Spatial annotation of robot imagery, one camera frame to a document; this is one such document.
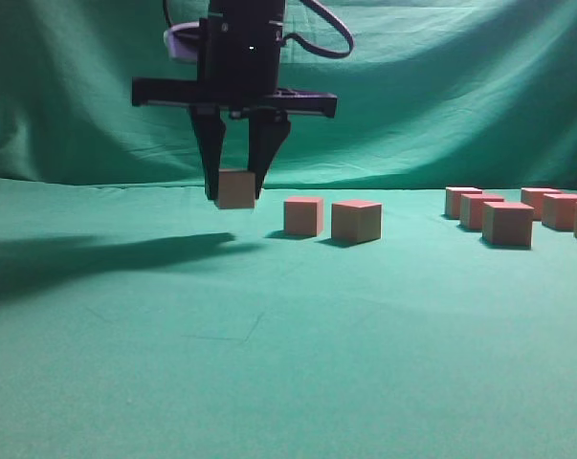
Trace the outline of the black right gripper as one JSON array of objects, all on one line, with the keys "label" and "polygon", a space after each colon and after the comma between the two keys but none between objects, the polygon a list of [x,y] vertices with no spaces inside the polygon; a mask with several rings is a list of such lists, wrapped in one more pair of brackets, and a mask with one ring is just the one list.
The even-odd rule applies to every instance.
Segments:
[{"label": "black right gripper", "polygon": [[239,118],[255,110],[249,116],[247,170],[255,174],[256,199],[290,134],[287,113],[327,118],[336,114],[335,95],[278,86],[285,6],[284,1],[210,1],[207,14],[196,20],[200,24],[196,79],[132,80],[134,106],[190,106],[209,200],[218,196],[226,134],[219,108]]}]

